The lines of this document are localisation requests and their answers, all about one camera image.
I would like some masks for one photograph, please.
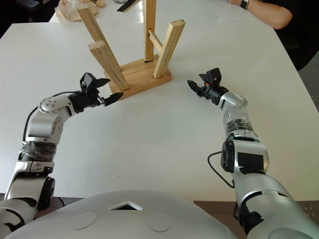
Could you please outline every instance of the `black cord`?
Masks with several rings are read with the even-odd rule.
[[[77,91],[64,91],[64,92],[60,92],[60,93],[58,93],[58,94],[55,94],[55,95],[53,95],[52,97],[59,96],[59,95],[62,95],[62,94],[72,94],[72,93],[75,93],[75,92],[77,92]],[[22,137],[22,141],[23,141],[23,142],[25,141],[26,130],[27,130],[27,128],[28,128],[29,120],[30,120],[32,114],[33,114],[37,109],[38,109],[38,107],[35,107],[35,108],[30,112],[30,114],[28,115],[28,117],[26,118],[24,130],[23,130],[23,137]]]
[[[65,202],[63,201],[63,199],[61,197],[58,197],[58,199],[60,200],[60,202],[62,203],[62,206],[65,207]]]
[[[211,163],[210,163],[210,161],[209,161],[210,158],[211,158],[211,156],[214,156],[214,155],[217,155],[217,154],[220,154],[220,153],[221,153],[221,151],[210,154],[210,155],[208,156],[208,158],[207,158],[207,162],[208,162],[209,166],[211,167],[211,169],[227,184],[227,186],[229,186],[229,187],[231,187],[231,188],[235,188],[234,185],[232,185],[232,184],[230,184],[229,182],[227,182],[226,179],[224,179],[223,176],[221,176],[221,175],[214,169],[214,167],[211,165]]]
[[[114,2],[118,4],[126,3],[128,0],[113,0]]]

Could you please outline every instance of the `wooden stool leg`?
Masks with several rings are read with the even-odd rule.
[[[106,46],[105,42],[97,41],[89,44],[89,49],[117,87],[121,91],[127,90],[129,88],[129,84],[125,80],[122,72],[118,68],[113,68],[113,66],[109,63],[109,59],[112,57],[112,52]]]
[[[144,0],[144,61],[154,60],[154,45],[149,30],[155,31],[156,0]]]
[[[105,36],[103,35],[103,32],[101,31],[94,14],[91,12],[91,10],[87,8],[77,9],[78,14],[80,15],[81,20],[83,21],[84,25],[88,29],[89,33],[91,34],[94,41],[104,41],[105,46],[109,49],[109,52],[111,53],[110,57],[108,58],[108,61],[112,65],[113,69],[121,70],[120,65],[118,61],[116,60]]]
[[[166,70],[184,26],[185,22],[183,20],[172,21],[169,24],[159,60],[155,66],[154,78],[161,77]]]

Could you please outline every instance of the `white robot body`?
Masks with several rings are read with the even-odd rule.
[[[43,216],[6,239],[236,239],[194,203],[162,192],[116,191]]]

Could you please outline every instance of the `plastic bag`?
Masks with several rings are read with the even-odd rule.
[[[55,12],[59,20],[80,21],[81,18],[76,9],[89,7],[94,15],[99,10],[91,0],[60,0]]]

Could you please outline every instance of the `black tape wrap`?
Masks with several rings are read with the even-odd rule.
[[[33,141],[22,142],[20,148],[21,161],[52,162],[56,153],[56,144]]]

